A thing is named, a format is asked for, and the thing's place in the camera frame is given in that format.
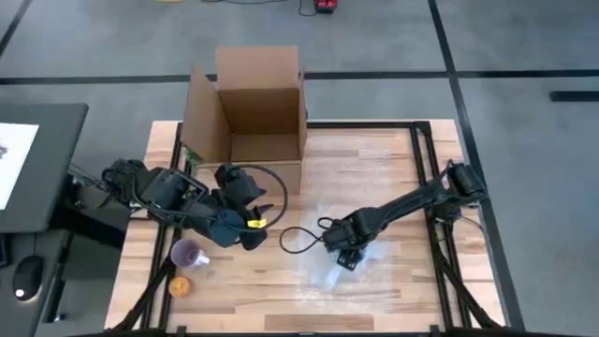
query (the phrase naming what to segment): orange object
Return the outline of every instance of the orange object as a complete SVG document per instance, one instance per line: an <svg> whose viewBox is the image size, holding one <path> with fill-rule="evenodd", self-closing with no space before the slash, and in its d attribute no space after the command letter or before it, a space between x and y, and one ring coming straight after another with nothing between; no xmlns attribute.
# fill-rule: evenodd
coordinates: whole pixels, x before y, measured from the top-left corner
<svg viewBox="0 0 599 337"><path fill-rule="evenodd" d="M191 280L187 277L175 277L168 284L168 292L172 297L184 298L191 293Z"/></svg>

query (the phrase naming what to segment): box flap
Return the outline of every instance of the box flap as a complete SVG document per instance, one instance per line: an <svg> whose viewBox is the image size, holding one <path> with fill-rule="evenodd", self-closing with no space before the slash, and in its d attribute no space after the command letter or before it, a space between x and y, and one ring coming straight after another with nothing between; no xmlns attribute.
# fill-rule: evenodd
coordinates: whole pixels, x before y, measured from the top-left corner
<svg viewBox="0 0 599 337"><path fill-rule="evenodd" d="M219 90L297 88L298 47L218 47Z"/></svg>
<svg viewBox="0 0 599 337"><path fill-rule="evenodd" d="M303 92L303 70L299 74L299 103L298 103L298 150L299 157L303 158L304 147L306 146L306 139L308 138L308 133L306 128L308 125L306 124L306 115L308 111L306 111L306 102L305 95Z"/></svg>
<svg viewBox="0 0 599 337"><path fill-rule="evenodd" d="M182 142L204 162L228 162L231 135L218 93L199 68L189 82Z"/></svg>

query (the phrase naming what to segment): yellow tag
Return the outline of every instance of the yellow tag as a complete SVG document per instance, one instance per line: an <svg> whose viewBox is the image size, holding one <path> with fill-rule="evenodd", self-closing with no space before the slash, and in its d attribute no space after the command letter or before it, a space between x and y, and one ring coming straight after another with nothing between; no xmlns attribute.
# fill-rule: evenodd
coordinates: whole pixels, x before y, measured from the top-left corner
<svg viewBox="0 0 599 337"><path fill-rule="evenodd" d="M263 228L267 224L266 219L249 220L247 226L250 228Z"/></svg>

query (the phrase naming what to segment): computer mouse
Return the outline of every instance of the computer mouse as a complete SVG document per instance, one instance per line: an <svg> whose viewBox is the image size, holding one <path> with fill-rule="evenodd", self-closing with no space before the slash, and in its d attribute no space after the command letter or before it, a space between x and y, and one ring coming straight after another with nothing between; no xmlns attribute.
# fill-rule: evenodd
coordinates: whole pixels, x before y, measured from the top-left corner
<svg viewBox="0 0 599 337"><path fill-rule="evenodd" d="M41 256L28 256L19 262L12 277L12 290L17 300L30 300L37 294L43 271Z"/></svg>

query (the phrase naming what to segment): red object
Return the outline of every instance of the red object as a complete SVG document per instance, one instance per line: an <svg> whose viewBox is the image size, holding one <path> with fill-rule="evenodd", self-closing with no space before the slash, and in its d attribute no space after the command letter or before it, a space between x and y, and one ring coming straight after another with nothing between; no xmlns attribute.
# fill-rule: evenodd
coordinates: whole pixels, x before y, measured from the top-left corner
<svg viewBox="0 0 599 337"><path fill-rule="evenodd" d="M337 7L337 0L314 0L316 12L332 14Z"/></svg>

